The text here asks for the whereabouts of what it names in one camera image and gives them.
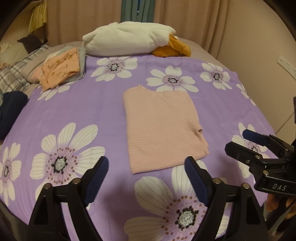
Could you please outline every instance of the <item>wall outlet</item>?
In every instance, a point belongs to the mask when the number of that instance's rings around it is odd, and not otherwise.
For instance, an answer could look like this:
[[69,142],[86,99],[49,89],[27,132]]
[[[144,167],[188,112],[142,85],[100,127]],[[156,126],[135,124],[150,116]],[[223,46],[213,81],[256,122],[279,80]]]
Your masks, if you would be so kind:
[[281,65],[296,80],[296,68],[281,55],[279,56],[278,64]]

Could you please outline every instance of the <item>white flower print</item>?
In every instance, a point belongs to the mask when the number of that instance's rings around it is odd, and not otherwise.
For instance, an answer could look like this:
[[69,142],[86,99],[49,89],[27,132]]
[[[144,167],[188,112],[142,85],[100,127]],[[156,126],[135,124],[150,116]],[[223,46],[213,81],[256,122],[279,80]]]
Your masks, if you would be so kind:
[[204,72],[200,74],[200,77],[206,81],[206,82],[212,82],[213,85],[217,89],[226,90],[232,89],[228,84],[225,82],[228,82],[230,80],[228,72],[223,72],[223,69],[217,65],[211,64],[211,63],[202,63],[202,67],[204,68]]
[[249,96],[249,94],[246,92],[246,89],[244,88],[244,86],[241,84],[237,84],[237,88],[239,88],[241,90],[241,93],[243,94],[244,97],[246,97],[247,99],[250,99],[251,103],[256,106],[255,102],[251,99],[251,97]]
[[[135,183],[138,203],[143,209],[159,217],[129,219],[124,225],[124,232],[129,236],[129,241],[192,239],[207,207],[198,201],[184,165],[173,168],[172,184],[174,195],[157,177],[142,177]],[[229,217],[223,215],[217,236],[225,232],[228,221]]]
[[220,177],[219,178],[222,182],[224,182],[225,184],[227,184],[227,179],[225,177]]
[[[240,144],[240,145],[242,145],[244,147],[247,147],[247,148],[249,148],[249,149],[251,149],[251,150],[253,150],[253,151],[255,151],[255,152],[259,153],[259,154],[261,154],[263,156],[263,158],[269,158],[268,155],[263,153],[263,152],[267,151],[266,146],[260,146],[260,145],[258,145],[256,143],[248,141],[248,140],[246,140],[246,139],[244,139],[242,137],[242,133],[243,133],[243,131],[245,129],[246,129],[245,126],[242,123],[239,123],[240,136],[239,135],[234,135],[232,137],[232,141],[237,143],[237,144]],[[251,124],[248,125],[247,129],[250,130],[250,131],[255,131],[255,128]],[[249,172],[249,167],[247,165],[239,162],[239,161],[237,161],[237,162],[238,162],[239,168],[242,171],[243,178],[248,178],[251,175],[251,173]]]
[[91,77],[98,76],[96,81],[110,81],[117,75],[120,78],[131,77],[128,70],[138,67],[138,58],[129,58],[130,56],[110,57],[99,59],[96,63],[101,65],[92,74]]
[[150,73],[156,78],[147,78],[148,86],[159,86],[156,91],[191,91],[198,92],[198,88],[193,86],[195,80],[189,76],[181,76],[182,70],[179,67],[174,68],[173,66],[168,66],[165,69],[165,73],[160,70],[153,69]]
[[86,210],[89,211],[91,209],[91,204],[89,203],[86,207]]
[[2,163],[0,163],[0,195],[4,195],[6,206],[8,206],[8,197],[12,201],[15,200],[15,188],[12,182],[20,175],[22,162],[19,160],[14,161],[13,159],[16,158],[19,152],[20,144],[13,143],[10,151],[8,147],[5,147]]
[[205,165],[205,163],[202,160],[197,160],[196,163],[198,164],[198,166],[202,169],[205,169],[207,171],[207,166]]
[[105,148],[101,146],[78,152],[96,138],[98,127],[89,125],[72,138],[75,128],[76,124],[70,123],[62,129],[57,139],[53,134],[42,139],[41,148],[45,153],[34,156],[30,172],[32,179],[44,178],[36,190],[36,199],[45,183],[53,186],[68,184],[77,174],[83,175],[87,169],[93,168],[105,154]]
[[45,97],[45,100],[49,100],[50,98],[52,98],[56,93],[62,93],[68,89],[70,89],[70,86],[71,84],[74,84],[75,82],[69,82],[69,83],[66,83],[64,85],[61,85],[61,86],[57,86],[56,88],[54,89],[49,89],[49,90],[46,90],[44,92],[41,92],[41,96],[37,99],[37,100],[41,100]]

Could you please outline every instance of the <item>folded pink shirt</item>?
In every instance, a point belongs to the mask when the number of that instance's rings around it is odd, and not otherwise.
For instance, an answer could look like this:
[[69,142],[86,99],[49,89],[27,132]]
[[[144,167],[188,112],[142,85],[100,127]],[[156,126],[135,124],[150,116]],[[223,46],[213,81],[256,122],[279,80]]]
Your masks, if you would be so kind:
[[160,170],[209,154],[195,106],[187,92],[150,91],[143,86],[123,94],[132,173]]

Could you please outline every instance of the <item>yellow fabric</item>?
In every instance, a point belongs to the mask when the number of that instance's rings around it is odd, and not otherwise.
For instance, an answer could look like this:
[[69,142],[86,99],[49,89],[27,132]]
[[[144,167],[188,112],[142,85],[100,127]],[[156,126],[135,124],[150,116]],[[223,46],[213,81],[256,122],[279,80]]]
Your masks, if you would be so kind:
[[169,57],[169,56],[180,56],[185,55],[191,56],[190,47],[178,40],[175,36],[169,36],[168,45],[163,47],[158,47],[156,50],[152,52],[152,54],[156,57]]
[[47,22],[46,7],[47,1],[44,1],[34,8],[29,23],[29,32],[33,32],[34,30],[42,27],[43,24]]
[[77,48],[54,56],[38,67],[32,78],[38,79],[42,90],[53,89],[63,83],[68,77],[80,71],[79,54]]

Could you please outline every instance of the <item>purple bedsheet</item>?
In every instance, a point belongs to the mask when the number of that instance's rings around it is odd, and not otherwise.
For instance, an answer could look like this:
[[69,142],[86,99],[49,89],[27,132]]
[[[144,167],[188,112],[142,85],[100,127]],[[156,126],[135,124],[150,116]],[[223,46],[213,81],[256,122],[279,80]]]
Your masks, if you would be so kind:
[[[33,92],[4,141],[1,200],[17,217],[29,223],[44,183],[68,183],[105,155],[110,168],[89,206],[103,240],[191,240],[206,207],[198,202],[183,165],[131,173],[123,92],[137,85],[153,91],[189,93],[210,151],[197,162],[211,176],[228,184],[253,185],[248,168],[224,152],[231,140],[265,157],[273,156],[266,148],[242,138],[246,128],[263,134],[273,134],[273,130],[236,73],[190,58],[88,56],[84,79],[44,93],[40,88]],[[266,194],[255,194],[262,205]],[[229,208],[218,235],[226,230]],[[70,236],[76,241],[66,205],[63,210]]]

